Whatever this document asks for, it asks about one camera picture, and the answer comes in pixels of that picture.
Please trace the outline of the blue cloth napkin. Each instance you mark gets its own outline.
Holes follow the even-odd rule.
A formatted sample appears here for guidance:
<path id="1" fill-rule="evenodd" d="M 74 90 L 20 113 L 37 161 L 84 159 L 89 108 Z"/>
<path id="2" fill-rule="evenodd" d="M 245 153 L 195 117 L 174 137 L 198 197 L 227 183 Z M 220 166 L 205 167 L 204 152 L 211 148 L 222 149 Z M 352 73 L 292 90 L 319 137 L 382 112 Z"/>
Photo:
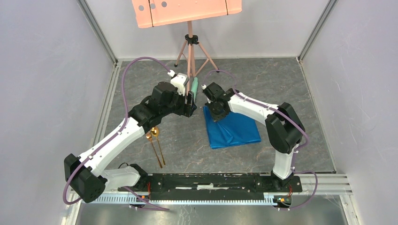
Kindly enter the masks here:
<path id="1" fill-rule="evenodd" d="M 255 120 L 239 113 L 229 113 L 215 122 L 207 106 L 203 107 L 209 145 L 212 149 L 261 142 Z"/>

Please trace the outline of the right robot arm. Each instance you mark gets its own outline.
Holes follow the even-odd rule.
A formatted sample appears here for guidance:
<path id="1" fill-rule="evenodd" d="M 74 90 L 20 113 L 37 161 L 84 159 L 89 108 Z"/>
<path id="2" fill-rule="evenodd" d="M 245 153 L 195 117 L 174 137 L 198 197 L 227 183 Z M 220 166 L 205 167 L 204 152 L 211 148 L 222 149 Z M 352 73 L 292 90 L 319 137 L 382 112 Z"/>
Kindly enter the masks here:
<path id="1" fill-rule="evenodd" d="M 293 152 L 302 138 L 308 138 L 293 107 L 286 102 L 281 105 L 264 103 L 233 88 L 223 90 L 214 82 L 201 88 L 214 122 L 227 118 L 230 113 L 237 113 L 266 126 L 269 141 L 276 150 L 271 186 L 276 191 L 284 191 L 293 176 Z"/>

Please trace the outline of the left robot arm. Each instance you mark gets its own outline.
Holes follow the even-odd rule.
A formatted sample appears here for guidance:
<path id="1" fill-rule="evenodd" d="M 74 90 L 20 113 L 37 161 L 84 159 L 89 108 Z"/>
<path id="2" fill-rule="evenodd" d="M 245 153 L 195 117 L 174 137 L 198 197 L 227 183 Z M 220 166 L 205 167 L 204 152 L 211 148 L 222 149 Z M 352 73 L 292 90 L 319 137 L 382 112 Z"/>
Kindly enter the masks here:
<path id="1" fill-rule="evenodd" d="M 72 202 L 66 198 L 68 188 L 72 188 L 81 200 L 90 203 L 105 190 L 128 186 L 142 191 L 147 186 L 147 177 L 137 169 L 128 166 L 125 169 L 106 170 L 107 165 L 131 143 L 136 141 L 170 115 L 190 117 L 196 110 L 194 94 L 180 93 L 179 88 L 169 82 L 158 83 L 151 93 L 135 105 L 111 133 L 103 140 L 79 156 L 69 154 L 64 159 L 65 180 L 63 193 L 66 204 Z"/>

